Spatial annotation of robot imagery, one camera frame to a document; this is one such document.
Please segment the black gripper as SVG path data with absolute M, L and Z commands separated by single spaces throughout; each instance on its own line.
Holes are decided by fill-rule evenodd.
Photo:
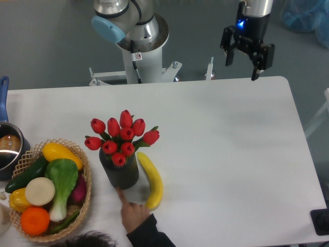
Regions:
M 246 54 L 252 54 L 254 65 L 251 80 L 259 78 L 262 71 L 272 67 L 275 45 L 263 45 L 270 14 L 265 16 L 247 16 L 237 14 L 235 25 L 224 28 L 220 47 L 226 54 L 226 66 L 230 66 L 237 48 Z

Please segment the black sleeved forearm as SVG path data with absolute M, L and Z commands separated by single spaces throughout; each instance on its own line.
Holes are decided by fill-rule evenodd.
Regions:
M 134 247 L 173 247 L 175 244 L 163 232 L 157 229 L 157 220 L 150 214 L 135 230 L 127 233 L 127 238 Z

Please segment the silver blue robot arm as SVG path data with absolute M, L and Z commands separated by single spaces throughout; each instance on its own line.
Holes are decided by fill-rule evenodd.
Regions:
M 263 43 L 272 1 L 240 1 L 234 25 L 224 28 L 220 47 L 226 66 L 234 51 L 248 55 L 253 63 L 251 79 L 273 63 L 275 46 Z M 94 1 L 93 29 L 122 51 L 128 84 L 173 82 L 182 64 L 162 66 L 162 48 L 169 37 L 163 17 L 154 12 L 153 1 Z

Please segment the person's hand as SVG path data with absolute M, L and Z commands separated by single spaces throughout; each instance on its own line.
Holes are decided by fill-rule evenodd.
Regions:
M 121 201 L 121 219 L 122 224 L 129 234 L 139 227 L 149 216 L 150 210 L 142 205 L 129 202 L 121 188 L 116 188 L 118 197 Z

